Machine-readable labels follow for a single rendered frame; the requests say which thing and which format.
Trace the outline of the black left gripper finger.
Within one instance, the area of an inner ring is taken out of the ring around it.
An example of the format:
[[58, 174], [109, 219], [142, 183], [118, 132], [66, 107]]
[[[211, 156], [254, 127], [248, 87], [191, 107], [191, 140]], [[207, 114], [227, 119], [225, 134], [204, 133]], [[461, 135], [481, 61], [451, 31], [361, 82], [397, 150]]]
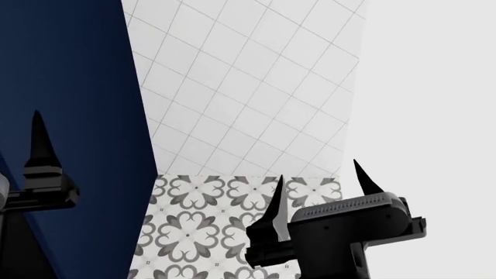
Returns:
[[26, 179], [25, 191], [69, 192], [79, 187], [64, 171], [50, 141], [43, 117], [39, 111], [33, 113], [31, 126], [30, 154], [23, 175]]

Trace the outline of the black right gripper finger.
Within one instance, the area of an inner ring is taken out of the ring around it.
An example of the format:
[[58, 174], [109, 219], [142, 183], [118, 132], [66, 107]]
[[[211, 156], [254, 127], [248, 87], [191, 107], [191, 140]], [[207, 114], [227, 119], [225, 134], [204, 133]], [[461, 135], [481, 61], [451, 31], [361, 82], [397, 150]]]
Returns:
[[356, 171], [357, 180], [359, 181], [364, 195], [375, 195], [384, 192], [379, 185], [372, 181], [370, 176], [368, 176], [366, 171], [364, 171], [364, 169], [359, 165], [357, 160], [353, 160], [353, 164]]
[[274, 195], [263, 216], [246, 228], [250, 248], [288, 241], [288, 197], [284, 176], [280, 176]]

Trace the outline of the white fridge door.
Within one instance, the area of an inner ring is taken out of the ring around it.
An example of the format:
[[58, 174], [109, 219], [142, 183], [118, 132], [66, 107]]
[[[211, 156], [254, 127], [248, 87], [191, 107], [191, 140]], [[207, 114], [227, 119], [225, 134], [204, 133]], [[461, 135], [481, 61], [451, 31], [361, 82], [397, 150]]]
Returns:
[[373, 279], [496, 279], [496, 0], [371, 0], [341, 171], [427, 220], [367, 251]]

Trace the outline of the dark blue cabinet panel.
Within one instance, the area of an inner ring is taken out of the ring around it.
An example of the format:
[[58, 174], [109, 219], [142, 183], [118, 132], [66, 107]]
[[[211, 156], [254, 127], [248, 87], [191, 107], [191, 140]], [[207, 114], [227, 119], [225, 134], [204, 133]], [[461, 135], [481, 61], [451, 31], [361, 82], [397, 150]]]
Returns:
[[157, 176], [120, 0], [0, 0], [0, 174], [25, 191], [33, 113], [73, 208], [0, 212], [0, 279], [126, 279]]

